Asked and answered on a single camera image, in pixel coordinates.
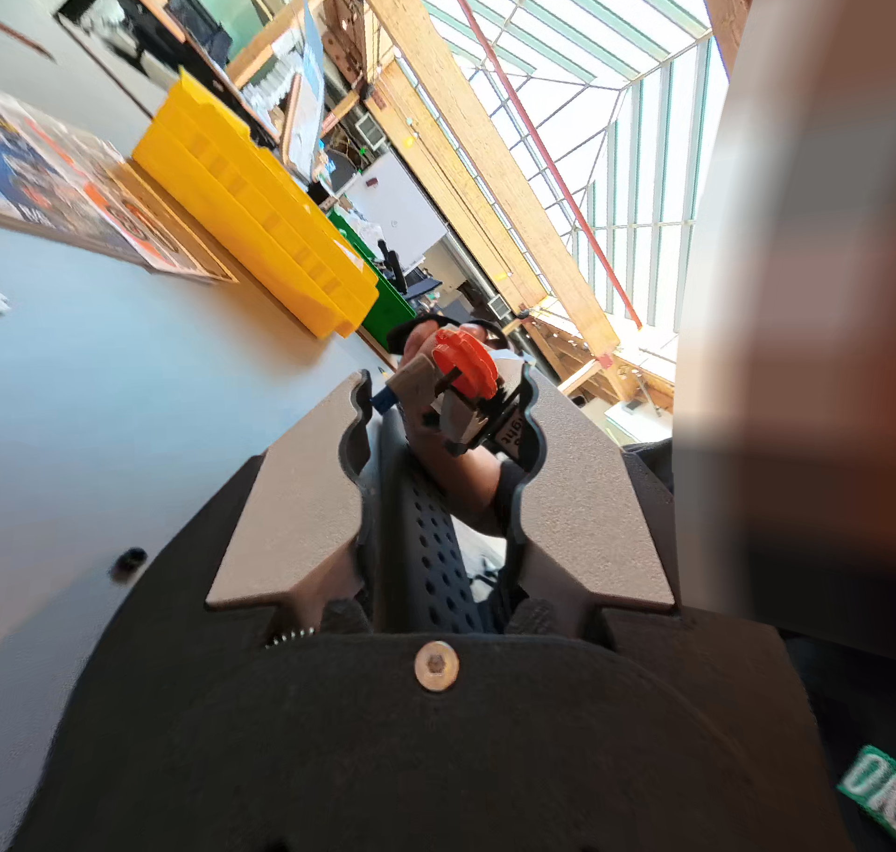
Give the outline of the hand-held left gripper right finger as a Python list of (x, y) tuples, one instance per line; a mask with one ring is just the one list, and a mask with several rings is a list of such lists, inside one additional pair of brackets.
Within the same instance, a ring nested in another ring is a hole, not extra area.
[(676, 600), (620, 448), (536, 368), (524, 367), (505, 449), (523, 470), (506, 572), (547, 602), (560, 634), (599, 608), (672, 615)]

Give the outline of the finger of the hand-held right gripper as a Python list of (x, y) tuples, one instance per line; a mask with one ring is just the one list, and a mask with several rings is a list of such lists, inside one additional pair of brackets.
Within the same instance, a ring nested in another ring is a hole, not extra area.
[(441, 433), (453, 444), (467, 445), (480, 431), (476, 408), (457, 393), (441, 397)]

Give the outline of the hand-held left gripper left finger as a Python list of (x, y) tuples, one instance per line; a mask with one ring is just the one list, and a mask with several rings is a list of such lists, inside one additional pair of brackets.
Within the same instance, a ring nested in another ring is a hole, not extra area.
[(363, 588), (371, 398), (371, 376), (357, 370), (269, 447), (209, 588), (210, 609), (273, 605), (309, 631), (330, 601)]

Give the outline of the orange toy gear with axle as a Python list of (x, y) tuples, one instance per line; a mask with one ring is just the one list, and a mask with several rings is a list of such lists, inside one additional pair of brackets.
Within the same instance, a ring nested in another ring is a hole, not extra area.
[(497, 395), (496, 363), (489, 349), (470, 333), (451, 327), (438, 329), (431, 357), (446, 388), (470, 401), (490, 400)]

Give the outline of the person's right forearm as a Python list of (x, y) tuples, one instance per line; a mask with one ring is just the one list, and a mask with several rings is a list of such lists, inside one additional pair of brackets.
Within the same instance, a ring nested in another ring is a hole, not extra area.
[(452, 514), (480, 534), (506, 536), (526, 472), (515, 462), (483, 450), (449, 461), (445, 497)]

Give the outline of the grey desk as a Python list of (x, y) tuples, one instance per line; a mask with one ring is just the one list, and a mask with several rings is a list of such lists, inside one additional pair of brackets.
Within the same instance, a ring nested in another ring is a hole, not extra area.
[(2, 760), (40, 757), (125, 588), (359, 367), (250, 277), (203, 283), (2, 229)]

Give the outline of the person's right hand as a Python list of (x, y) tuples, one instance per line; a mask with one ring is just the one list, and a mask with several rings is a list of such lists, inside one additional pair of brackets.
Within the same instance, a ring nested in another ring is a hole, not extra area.
[[(399, 368), (408, 364), (408, 362), (417, 354), (423, 353), (428, 355), (434, 346), (434, 335), (438, 329), (440, 329), (440, 326), (437, 321), (419, 321), (409, 332), (408, 339), (400, 357)], [(445, 496), (445, 480), (449, 478), (450, 469), (449, 459), (456, 459), (462, 455), (454, 457), (449, 454), (443, 446), (441, 436), (434, 430), (424, 426), (423, 410), (420, 410), (418, 414), (411, 416), (406, 410), (403, 420), (406, 436), (412, 452), (421, 465), (426, 468), (428, 474), (432, 477), (432, 480), (442, 488), (442, 492)], [(467, 451), (467, 453), (476, 450), (483, 449), (476, 448)]]

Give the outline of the dark perforated chair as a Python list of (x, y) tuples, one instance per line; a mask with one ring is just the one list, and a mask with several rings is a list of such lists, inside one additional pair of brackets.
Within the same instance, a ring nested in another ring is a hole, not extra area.
[(380, 634), (488, 634), (452, 516), (409, 448), (397, 409), (375, 426), (368, 558), (373, 626)]

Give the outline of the green storage bin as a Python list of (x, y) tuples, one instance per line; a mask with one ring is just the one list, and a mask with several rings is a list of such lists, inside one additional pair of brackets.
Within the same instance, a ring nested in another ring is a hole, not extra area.
[(346, 213), (338, 206), (328, 211), (328, 219), (354, 251), (373, 269), (376, 276), (378, 298), (364, 319), (363, 328), (390, 354), (400, 354), (402, 348), (393, 348), (389, 337), (393, 330), (412, 321), (416, 312), (387, 276), (382, 255), (376, 254), (346, 219)]

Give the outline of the black office chair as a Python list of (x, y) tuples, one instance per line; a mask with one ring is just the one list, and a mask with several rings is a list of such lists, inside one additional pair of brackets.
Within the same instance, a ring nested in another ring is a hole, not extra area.
[(409, 282), (402, 270), (397, 253), (390, 249), (382, 238), (378, 239), (376, 243), (383, 256), (383, 262), (386, 272), (391, 278), (392, 286), (396, 288), (405, 302), (409, 304), (416, 302), (420, 298), (434, 293), (442, 286), (441, 280), (435, 279), (428, 274), (423, 275), (421, 279)]

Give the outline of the white partition board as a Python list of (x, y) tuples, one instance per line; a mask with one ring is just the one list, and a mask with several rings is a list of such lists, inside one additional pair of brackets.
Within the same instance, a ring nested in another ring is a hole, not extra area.
[(355, 175), (343, 195), (366, 221), (380, 227), (405, 272), (422, 264), (446, 235), (444, 221), (393, 151)]

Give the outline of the red ceiling pipe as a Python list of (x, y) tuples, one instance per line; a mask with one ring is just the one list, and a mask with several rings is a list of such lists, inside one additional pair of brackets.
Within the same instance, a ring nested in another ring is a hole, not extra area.
[(512, 86), (508, 76), (506, 75), (504, 69), (502, 68), (500, 61), (497, 57), (497, 53), (494, 51), (494, 48), (490, 44), (489, 40), (487, 39), (487, 36), (482, 31), (482, 29), (476, 19), (476, 14), (470, 7), (469, 2), (467, 0), (456, 0), (456, 2), (458, 3), (459, 7), (462, 9), (462, 11), (465, 15), (465, 18), (467, 19), (469, 28), (472, 30), (477, 42), (484, 49), (487, 59), (495, 67), (496, 74), (504, 88), (504, 91), (507, 95), (507, 98), (509, 99), (509, 102), (512, 104), (512, 106), (516, 110), (523, 125), (525, 126), (526, 130), (528, 131), (529, 136), (531, 137), (536, 148), (538, 149), (539, 154), (542, 157), (548, 172), (553, 176), (554, 183), (556, 184), (559, 191), (561, 192), (562, 197), (563, 197), (564, 201), (566, 202), (568, 209), (572, 212), (573, 216), (575, 217), (575, 221), (578, 224), (579, 229), (586, 236), (586, 238), (588, 240), (589, 248), (595, 254), (599, 263), (603, 267), (605, 275), (607, 276), (607, 279), (610, 281), (610, 284), (613, 287), (614, 291), (619, 295), (619, 297), (623, 303), (623, 307), (624, 307), (626, 315), (632, 319), (636, 330), (638, 330), (638, 331), (642, 330), (644, 327), (643, 322), (642, 322), (641, 318), (639, 317), (639, 315), (636, 313), (633, 303), (631, 301), (631, 298), (626, 293), (622, 284), (620, 283), (620, 281), (615, 273), (614, 268), (610, 265), (607, 255), (604, 253), (598, 240), (594, 236), (594, 233), (592, 231), (591, 226), (588, 223), (588, 220), (585, 218), (581, 209), (577, 205), (577, 201), (574, 198), (573, 193), (570, 191), (570, 189), (566, 185), (566, 181), (565, 181), (564, 177), (562, 176), (560, 170), (558, 169), (557, 165), (554, 163), (554, 160), (552, 159), (552, 157), (549, 153), (549, 150), (547, 149), (543, 140), (541, 139), (539, 131), (537, 130), (535, 124), (532, 122), (532, 119), (529, 116), (522, 101), (520, 100), (520, 97), (519, 97), (516, 89)]

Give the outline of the stacked yellow storage bins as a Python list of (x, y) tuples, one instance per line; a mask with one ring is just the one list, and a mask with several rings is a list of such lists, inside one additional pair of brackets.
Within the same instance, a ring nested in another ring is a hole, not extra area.
[(378, 298), (373, 269), (185, 70), (132, 158), (318, 339), (364, 322)]

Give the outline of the open building instruction booklet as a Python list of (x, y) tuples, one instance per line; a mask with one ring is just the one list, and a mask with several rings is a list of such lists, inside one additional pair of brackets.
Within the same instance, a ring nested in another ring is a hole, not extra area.
[(153, 272), (239, 282), (220, 246), (110, 143), (5, 93), (1, 223)]

